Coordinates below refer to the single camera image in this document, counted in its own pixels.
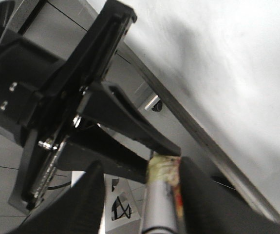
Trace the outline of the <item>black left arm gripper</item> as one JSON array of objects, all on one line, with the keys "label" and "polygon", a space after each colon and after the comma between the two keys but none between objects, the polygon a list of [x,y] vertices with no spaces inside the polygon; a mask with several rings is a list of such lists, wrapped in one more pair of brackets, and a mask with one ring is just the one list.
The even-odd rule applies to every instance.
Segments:
[{"label": "black left arm gripper", "polygon": [[112,59],[137,17],[127,5],[106,1],[63,59],[24,35],[46,1],[38,1],[21,28],[14,29],[16,16],[27,5],[26,0],[20,6],[0,0],[0,134],[22,148],[8,202],[29,215],[44,201],[60,170],[56,161],[65,140],[92,126],[105,131],[105,126],[81,116],[77,109],[91,83],[106,81]]}]

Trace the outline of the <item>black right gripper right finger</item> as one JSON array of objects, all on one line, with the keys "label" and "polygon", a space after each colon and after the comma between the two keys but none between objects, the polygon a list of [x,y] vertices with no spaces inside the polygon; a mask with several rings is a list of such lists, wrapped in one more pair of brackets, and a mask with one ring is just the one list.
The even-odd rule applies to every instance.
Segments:
[{"label": "black right gripper right finger", "polygon": [[221,188],[190,158],[181,158],[179,170],[188,234],[280,234],[280,224]]}]

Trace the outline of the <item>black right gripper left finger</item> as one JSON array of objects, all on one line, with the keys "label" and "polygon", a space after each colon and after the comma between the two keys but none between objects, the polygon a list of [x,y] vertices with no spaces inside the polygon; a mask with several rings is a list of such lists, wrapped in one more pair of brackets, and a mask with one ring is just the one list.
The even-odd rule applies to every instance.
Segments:
[{"label": "black right gripper left finger", "polygon": [[11,234],[97,234],[105,203],[104,171],[93,162],[58,200]]}]

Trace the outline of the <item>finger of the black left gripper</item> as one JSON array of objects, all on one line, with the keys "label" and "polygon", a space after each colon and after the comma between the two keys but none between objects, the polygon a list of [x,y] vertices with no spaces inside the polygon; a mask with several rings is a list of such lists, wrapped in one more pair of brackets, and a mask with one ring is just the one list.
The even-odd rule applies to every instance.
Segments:
[{"label": "finger of the black left gripper", "polygon": [[70,135],[62,145],[56,166],[63,171],[84,171],[100,161],[104,173],[146,183],[147,161],[98,126]]},{"label": "finger of the black left gripper", "polygon": [[181,155],[180,147],[152,126],[123,90],[114,83],[106,81],[91,83],[77,112],[88,120],[140,142],[161,155]]}]

